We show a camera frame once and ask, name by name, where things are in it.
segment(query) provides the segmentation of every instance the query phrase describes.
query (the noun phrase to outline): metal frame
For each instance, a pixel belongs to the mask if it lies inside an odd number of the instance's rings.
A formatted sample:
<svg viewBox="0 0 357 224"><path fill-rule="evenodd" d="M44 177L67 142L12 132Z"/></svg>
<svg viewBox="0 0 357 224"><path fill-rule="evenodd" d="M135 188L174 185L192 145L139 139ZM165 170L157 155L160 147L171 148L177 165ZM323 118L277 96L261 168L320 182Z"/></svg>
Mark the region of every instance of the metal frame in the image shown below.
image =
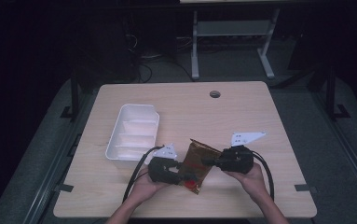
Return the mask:
<svg viewBox="0 0 357 224"><path fill-rule="evenodd" d="M198 21L198 12L193 14L193 37L192 37L192 78L199 79L198 61L198 36L218 35L264 35L266 41L262 48L258 49L259 59L265 69L266 76L274 78L273 70L268 62L267 52L271 37L277 23L280 9L274 9L270 21Z"/></svg>

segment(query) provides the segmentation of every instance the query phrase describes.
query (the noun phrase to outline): electrical cord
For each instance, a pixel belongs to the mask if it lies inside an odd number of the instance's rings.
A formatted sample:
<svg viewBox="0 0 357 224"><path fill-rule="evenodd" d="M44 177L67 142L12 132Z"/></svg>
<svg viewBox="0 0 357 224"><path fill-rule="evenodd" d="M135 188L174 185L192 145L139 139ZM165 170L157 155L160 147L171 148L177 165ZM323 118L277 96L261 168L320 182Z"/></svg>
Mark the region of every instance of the electrical cord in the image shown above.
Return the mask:
<svg viewBox="0 0 357 224"><path fill-rule="evenodd" d="M273 182L273 176L271 175L270 169L268 168L268 164L266 163L265 159L263 157L255 152L251 151L253 153L253 156L257 158L260 162L262 162L263 167L265 167L266 174L268 175L268 185L270 188L270 197L274 201L274 182Z"/></svg>
<svg viewBox="0 0 357 224"><path fill-rule="evenodd" d="M125 195L123 196L123 201L122 203L124 203L126 201L126 199L128 198L129 196L129 192L132 188L132 185L134 184L134 182L140 178L141 176L138 176L138 178L136 178L138 172L140 171L141 169L141 166L143 165L144 161L146 160L146 157L148 157L149 153L151 153L152 151L154 150L157 150L157 149L161 149L163 148L164 146L162 147L152 147L151 149L149 149L140 159L140 161L138 162L137 166L135 167L134 171L132 172L132 175L131 175L131 178L130 178L130 181L129 181L129 184L128 186L126 187L126 191L125 191Z"/></svg>

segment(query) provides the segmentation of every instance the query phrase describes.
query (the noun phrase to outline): table leg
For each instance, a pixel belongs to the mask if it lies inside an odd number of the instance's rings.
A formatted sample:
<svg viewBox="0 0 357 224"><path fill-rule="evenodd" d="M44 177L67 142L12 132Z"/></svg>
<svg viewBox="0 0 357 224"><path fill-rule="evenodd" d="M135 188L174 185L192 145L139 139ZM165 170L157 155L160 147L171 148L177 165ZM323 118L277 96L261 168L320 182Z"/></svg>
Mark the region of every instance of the table leg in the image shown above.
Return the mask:
<svg viewBox="0 0 357 224"><path fill-rule="evenodd" d="M198 12L193 14L193 49L192 49L192 78L199 79L198 63Z"/></svg>
<svg viewBox="0 0 357 224"><path fill-rule="evenodd" d="M270 21L270 24L268 26L268 31L266 34L266 42L263 45L263 48L258 49L257 53L259 54L260 61L263 64L263 68L265 69L266 76L268 78L273 79L274 78L274 73L273 70L271 69L270 63L268 62L268 57L266 56L266 53L268 52L268 46L271 41L271 37L273 36L274 33L274 28L276 27L278 15L280 14L280 9L276 8L273 13L273 17Z"/></svg>

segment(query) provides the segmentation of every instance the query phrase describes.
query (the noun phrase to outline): dark background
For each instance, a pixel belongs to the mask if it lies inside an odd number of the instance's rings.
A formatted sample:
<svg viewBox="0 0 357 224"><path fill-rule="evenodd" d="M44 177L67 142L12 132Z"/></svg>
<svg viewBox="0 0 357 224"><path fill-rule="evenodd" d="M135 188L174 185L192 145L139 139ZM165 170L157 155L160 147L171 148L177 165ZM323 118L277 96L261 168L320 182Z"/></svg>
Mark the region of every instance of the dark background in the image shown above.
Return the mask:
<svg viewBox="0 0 357 224"><path fill-rule="evenodd" d="M145 44L162 43L162 50L173 56L175 36L190 35L191 29L186 29L191 27L192 20L184 11L158 15L168 22L137 13L134 18L143 19L143 24L135 32L144 38ZM121 23L125 20L118 15L78 15L76 11L57 9L46 0L0 0L0 196L53 97L74 69L85 89L105 82L126 83L136 78L135 57L127 51L120 52L126 46L117 47L118 43L125 42L120 34L132 28L121 26ZM164 32L160 39L151 38L153 33L160 32ZM105 46L103 36L107 34L113 34L117 42L115 45L109 43L109 47L102 50L100 46ZM357 3L348 1L332 11L330 7L283 9L274 38L287 36L298 41L291 63L293 68L303 69L312 63L327 62L351 85L357 96ZM106 59L109 49L120 52L119 57L110 55L111 58ZM105 59L115 63L110 67L100 66L87 54L98 62ZM105 70L109 73L100 76Z"/></svg>

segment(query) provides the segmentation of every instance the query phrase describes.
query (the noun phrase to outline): black device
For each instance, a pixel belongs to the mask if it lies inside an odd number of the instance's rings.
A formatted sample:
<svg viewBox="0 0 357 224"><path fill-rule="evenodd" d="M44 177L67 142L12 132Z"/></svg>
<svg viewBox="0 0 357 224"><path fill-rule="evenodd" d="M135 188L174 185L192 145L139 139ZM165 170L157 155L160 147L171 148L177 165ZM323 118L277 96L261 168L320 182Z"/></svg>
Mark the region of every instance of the black device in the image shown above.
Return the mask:
<svg viewBox="0 0 357 224"><path fill-rule="evenodd" d="M248 147L236 146L224 149L216 160L202 158L201 162L207 166L217 166L222 171L239 172L246 175L254 167L254 155Z"/></svg>
<svg viewBox="0 0 357 224"><path fill-rule="evenodd" d="M254 167L254 158L257 158L265 167L268 175L270 196L274 201L274 183L268 164L259 153L251 151L248 147L241 145L226 148L218 159L202 158L201 162L204 165L219 167L222 171L238 172L246 175Z"/></svg>
<svg viewBox="0 0 357 224"><path fill-rule="evenodd" d="M183 174L179 175L170 168L179 169L181 162L175 161L173 159L154 157L148 164L148 173L153 182L163 182L168 184L178 185L182 180L194 180L197 178L194 174Z"/></svg>
<svg viewBox="0 0 357 224"><path fill-rule="evenodd" d="M131 186L136 180L136 176L144 163L144 160L148 154L156 149L161 149L162 147L153 147L148 152L146 152L140 162L138 163L136 169L134 170L129 185L126 188L125 195L123 197L123 202L129 195ZM245 146L235 146L231 148L225 148L221 153L221 156L217 159L202 158L201 162L205 166L216 166L222 171L238 172L243 174L248 174L254 167L254 158L257 158L264 166L266 173L268 175L268 183L270 196L274 200L274 183L272 179L271 172L268 168L268 164L257 152L251 151ZM183 174L179 175L175 172L170 171L170 168L176 167L180 168L182 163L167 158L154 157L148 165L148 174L154 182L163 182L168 184L178 185L181 180L197 180L194 174Z"/></svg>

